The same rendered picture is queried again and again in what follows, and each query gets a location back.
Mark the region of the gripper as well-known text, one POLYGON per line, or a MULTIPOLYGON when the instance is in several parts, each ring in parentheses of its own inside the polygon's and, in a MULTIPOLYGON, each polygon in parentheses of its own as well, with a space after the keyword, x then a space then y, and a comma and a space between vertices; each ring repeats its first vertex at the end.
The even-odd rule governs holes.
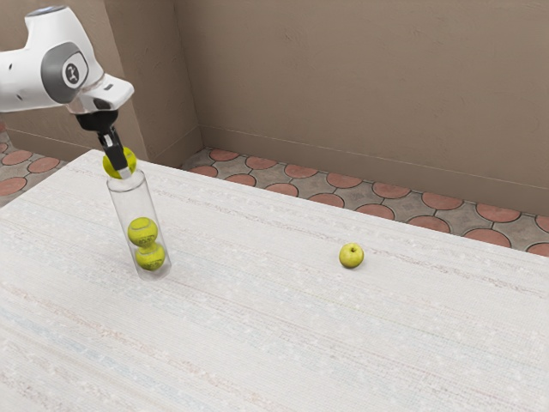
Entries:
POLYGON ((76 114, 75 118, 84 130, 98 133, 105 152, 103 168, 107 175, 114 179, 129 179, 133 173, 130 161, 113 127, 118 119, 118 110, 76 114))

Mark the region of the yellow-green tennis ball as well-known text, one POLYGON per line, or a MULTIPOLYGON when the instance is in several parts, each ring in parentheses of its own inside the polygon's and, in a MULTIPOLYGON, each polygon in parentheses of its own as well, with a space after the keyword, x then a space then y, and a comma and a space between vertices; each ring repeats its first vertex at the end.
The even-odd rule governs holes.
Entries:
MULTIPOLYGON (((136 164, 137 164, 137 158, 133 151, 127 147, 124 147, 124 156, 128 163, 128 168, 130 169, 130 172, 133 173, 136 170, 136 164)), ((108 176, 114 179, 121 179, 120 173, 114 169, 112 166, 111 161, 109 158, 104 155, 102 160, 104 171, 107 173, 108 176)))
POLYGON ((142 216, 130 222, 127 228, 129 241, 138 247, 152 245, 158 237, 158 227, 154 220, 142 216))
POLYGON ((135 252, 137 264, 144 270, 156 271, 166 260, 166 252, 161 244, 153 243, 147 247, 140 247, 135 252))

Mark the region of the clear plastic ball tube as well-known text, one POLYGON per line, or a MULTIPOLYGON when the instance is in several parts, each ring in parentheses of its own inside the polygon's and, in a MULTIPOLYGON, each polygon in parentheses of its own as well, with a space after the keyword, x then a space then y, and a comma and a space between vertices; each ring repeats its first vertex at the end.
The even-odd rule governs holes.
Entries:
POLYGON ((129 179, 114 179, 109 177, 107 180, 107 187, 139 277, 146 281, 162 279, 170 273, 172 263, 168 254, 166 242, 163 238, 154 204, 150 196, 148 183, 144 172, 136 169, 129 179), (142 216, 154 220, 159 230, 158 237, 154 243, 161 244, 166 252, 166 260, 164 264, 156 271, 144 270, 137 264, 135 252, 140 247, 133 245, 128 239, 128 225, 135 218, 142 216))

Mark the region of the green apple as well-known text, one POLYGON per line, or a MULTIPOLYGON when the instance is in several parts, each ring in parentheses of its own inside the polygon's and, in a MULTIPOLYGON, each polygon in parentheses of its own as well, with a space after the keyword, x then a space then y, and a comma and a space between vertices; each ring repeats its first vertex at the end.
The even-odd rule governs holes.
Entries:
POLYGON ((365 258, 364 251, 357 243, 347 243, 339 251, 340 264, 347 269, 359 267, 365 258))

